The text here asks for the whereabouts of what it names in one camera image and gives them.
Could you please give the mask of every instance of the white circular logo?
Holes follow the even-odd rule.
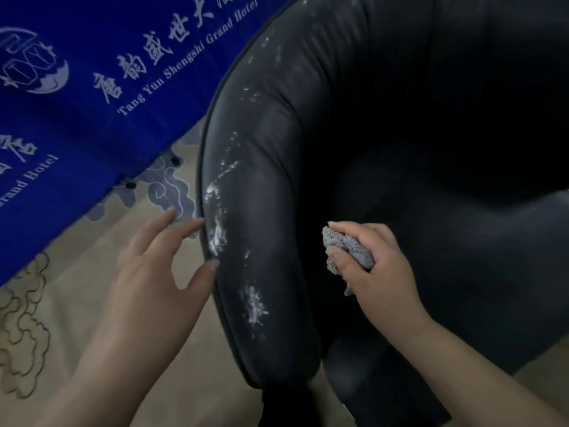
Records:
[[[36,33],[4,27],[0,28],[0,79],[4,86],[48,94],[67,84],[69,66]]]

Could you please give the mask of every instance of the black leather chair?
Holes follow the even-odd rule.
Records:
[[[508,373],[569,332],[569,0],[295,0],[220,85],[197,174],[253,387],[323,360],[360,426],[448,418],[326,271],[384,222],[431,316]]]

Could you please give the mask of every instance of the fingernail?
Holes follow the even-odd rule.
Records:
[[[338,252],[336,252],[332,247],[326,247],[326,254],[332,262],[335,262],[336,259],[338,259]]]
[[[216,273],[217,272],[217,268],[219,267],[219,259],[212,259],[210,261],[208,261],[208,266],[210,267],[210,270],[212,271],[212,273]]]

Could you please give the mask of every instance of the blue banner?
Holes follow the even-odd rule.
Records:
[[[0,0],[0,285],[205,113],[288,0]]]

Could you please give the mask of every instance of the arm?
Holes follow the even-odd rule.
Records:
[[[141,229],[121,253],[103,315],[73,378],[47,406],[37,427],[125,427],[178,354],[207,301],[219,261],[176,287],[174,254],[203,226],[169,226],[170,209]]]
[[[372,252],[375,266],[366,273],[345,251],[327,251],[367,318],[417,369],[451,416],[473,427],[568,425],[553,408],[429,317],[411,266],[387,226],[331,222],[330,227],[358,238]]]

